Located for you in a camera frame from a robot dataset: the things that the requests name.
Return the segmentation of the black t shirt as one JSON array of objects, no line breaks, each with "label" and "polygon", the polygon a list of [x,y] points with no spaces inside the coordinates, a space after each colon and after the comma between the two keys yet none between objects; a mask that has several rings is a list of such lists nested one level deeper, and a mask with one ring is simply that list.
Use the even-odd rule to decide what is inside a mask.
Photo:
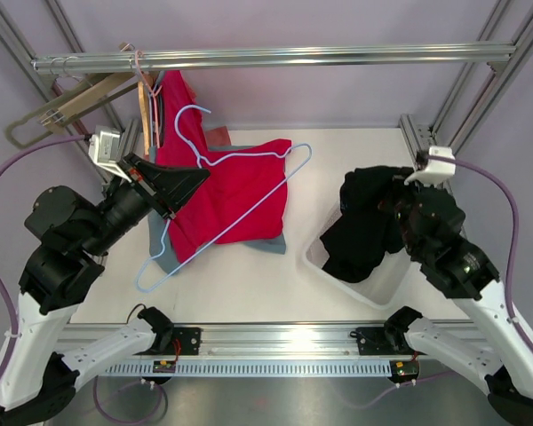
[{"label": "black t shirt", "polygon": [[391,213],[378,208],[393,179],[406,168],[374,166],[345,174],[339,189],[339,219],[320,241],[329,255],[322,269],[348,283],[366,280],[386,254],[404,248],[400,227]]}]

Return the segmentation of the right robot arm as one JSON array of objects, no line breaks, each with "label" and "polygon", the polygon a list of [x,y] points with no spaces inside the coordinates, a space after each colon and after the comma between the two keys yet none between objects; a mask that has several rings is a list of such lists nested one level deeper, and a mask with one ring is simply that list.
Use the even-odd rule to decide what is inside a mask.
[{"label": "right robot arm", "polygon": [[496,267],[461,236],[465,213],[445,190],[396,175],[379,203],[400,226],[410,259],[426,280],[453,301],[483,334],[480,350],[443,331],[422,313],[403,306],[384,325],[398,351],[424,353],[476,386],[512,425],[533,425],[533,342],[521,339],[521,315],[505,303]]}]

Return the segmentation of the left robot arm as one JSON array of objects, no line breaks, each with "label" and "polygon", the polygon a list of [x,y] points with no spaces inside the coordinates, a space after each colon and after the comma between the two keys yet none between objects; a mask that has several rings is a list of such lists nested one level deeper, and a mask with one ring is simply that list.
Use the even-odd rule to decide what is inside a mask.
[{"label": "left robot arm", "polygon": [[0,425],[32,425],[60,413],[85,384],[135,354],[177,346],[172,321],[155,307],[114,333],[59,352],[64,327],[103,273],[99,257],[150,213],[172,219],[209,177],[135,154],[118,162],[102,201],[58,185],[43,191],[25,221],[38,239],[20,276],[13,323],[0,351]]}]

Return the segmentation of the light blue wire hanger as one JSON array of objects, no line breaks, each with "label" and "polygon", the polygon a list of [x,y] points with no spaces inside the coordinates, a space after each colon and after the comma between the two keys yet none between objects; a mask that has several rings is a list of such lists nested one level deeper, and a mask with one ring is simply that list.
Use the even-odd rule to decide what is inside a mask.
[{"label": "light blue wire hanger", "polygon": [[287,181],[297,173],[285,170],[286,157],[297,148],[312,149],[309,144],[293,145],[279,138],[242,150],[211,152],[188,129],[180,128],[180,119],[192,110],[195,118],[208,111],[195,104],[181,107],[168,141],[179,150],[182,161],[211,175],[179,213],[177,224],[156,213],[148,215],[150,257],[134,280],[135,288],[144,294],[157,289],[213,243],[280,236]]}]

